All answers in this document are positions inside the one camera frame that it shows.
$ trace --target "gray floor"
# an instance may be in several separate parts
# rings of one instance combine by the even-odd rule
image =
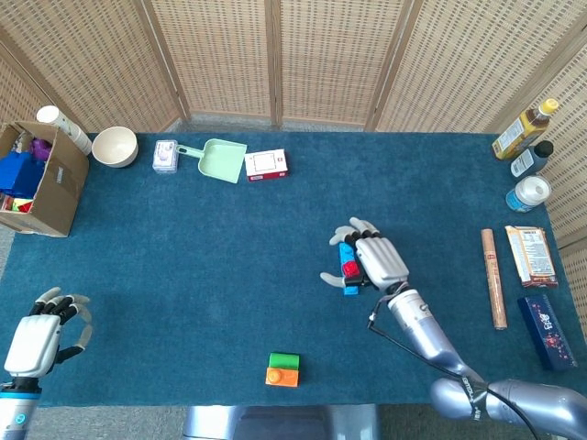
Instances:
[[[286,131],[360,131],[348,126],[289,123]],[[266,120],[201,115],[178,122],[171,132],[273,131]],[[14,234],[0,226],[0,274]],[[41,408],[33,421],[30,440],[172,440],[182,432],[185,409],[179,407]],[[382,432],[385,440],[526,440],[525,428],[484,422],[453,422],[438,416],[428,405],[384,405]]]

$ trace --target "cardboard tube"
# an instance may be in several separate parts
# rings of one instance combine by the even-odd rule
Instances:
[[[485,268],[487,270],[487,283],[489,284],[489,301],[492,305],[493,327],[495,327],[495,330],[504,330],[507,328],[507,319],[505,318],[502,281],[499,277],[499,268],[497,266],[493,231],[491,229],[483,229],[481,231],[481,240],[483,243],[483,255],[485,257]]]

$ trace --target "blue tablecloth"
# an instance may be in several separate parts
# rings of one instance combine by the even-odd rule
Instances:
[[[291,175],[236,185],[180,157],[151,168],[156,139],[209,138],[284,148]],[[356,215],[396,245],[410,282],[461,356],[487,380],[518,378],[587,392],[587,350],[547,212],[510,211],[508,164],[494,136],[464,134],[141,134],[126,169],[91,163],[71,235],[17,236],[0,283],[0,352],[20,316],[54,285],[92,298],[85,353],[41,383],[45,405],[427,402],[439,373],[366,328],[373,289],[344,297],[319,273],[339,271],[328,245]],[[516,300],[504,226],[548,233],[560,286],[548,296],[580,368],[545,371]],[[491,227],[509,328],[493,329],[481,229]],[[381,325],[405,340],[390,313]],[[80,323],[65,327],[72,342]],[[271,352],[301,355],[298,389],[264,384]]]

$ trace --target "bottle label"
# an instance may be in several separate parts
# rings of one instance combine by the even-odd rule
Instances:
[[[518,199],[517,195],[515,195],[515,189],[510,191],[505,196],[505,202],[510,207],[510,209],[512,209],[518,213],[527,213],[532,208],[534,208],[534,206],[532,206],[531,204],[525,204],[520,199]]]
[[[514,174],[514,177],[520,177],[532,165],[534,165],[534,158],[532,157],[532,152],[527,149],[512,162],[512,174]]]
[[[507,128],[503,132],[503,134],[497,138],[497,142],[499,143],[500,148],[502,151],[505,151],[512,143],[522,134],[524,133],[524,126],[522,125],[522,121],[518,117],[515,122]]]

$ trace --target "black cable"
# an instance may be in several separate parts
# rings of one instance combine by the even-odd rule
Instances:
[[[425,362],[427,365],[429,365],[430,367],[437,369],[439,371],[442,371],[445,374],[448,374],[449,376],[455,378],[455,379],[461,379],[462,376],[458,373],[455,373],[454,371],[450,371],[449,369],[446,369],[444,367],[441,367],[431,361],[429,361],[428,359],[426,359],[425,357],[423,357],[422,355],[420,355],[419,353],[416,353],[414,350],[412,350],[411,348],[405,346],[404,344],[402,344],[401,342],[393,339],[391,336],[387,335],[385,332],[383,332],[383,330],[380,330],[379,328],[377,328],[374,324],[374,319],[370,319],[369,321],[369,325],[368,328],[375,334],[384,337],[385,339],[387,339],[388,341],[394,343],[396,346],[400,347],[402,350],[407,351],[410,355],[414,356],[415,358],[420,359],[421,361]],[[489,387],[486,388],[486,391],[491,394],[492,396],[494,396],[495,398],[497,398],[498,400],[500,400],[501,402],[505,403],[509,408],[512,409],[512,411],[514,413],[516,413],[520,419],[522,419],[524,421],[524,423],[526,424],[526,426],[528,427],[528,429],[530,430],[530,432],[532,433],[532,435],[534,436],[534,438],[536,440],[540,440],[540,437],[536,431],[536,429],[534,428],[534,426],[532,426],[532,423],[530,423],[530,421],[528,420],[528,418],[524,415],[524,413],[522,412],[522,410],[520,410],[517,405],[515,403],[513,403],[512,401],[509,401],[508,399],[506,399],[504,396],[502,396],[501,394],[490,390]]]

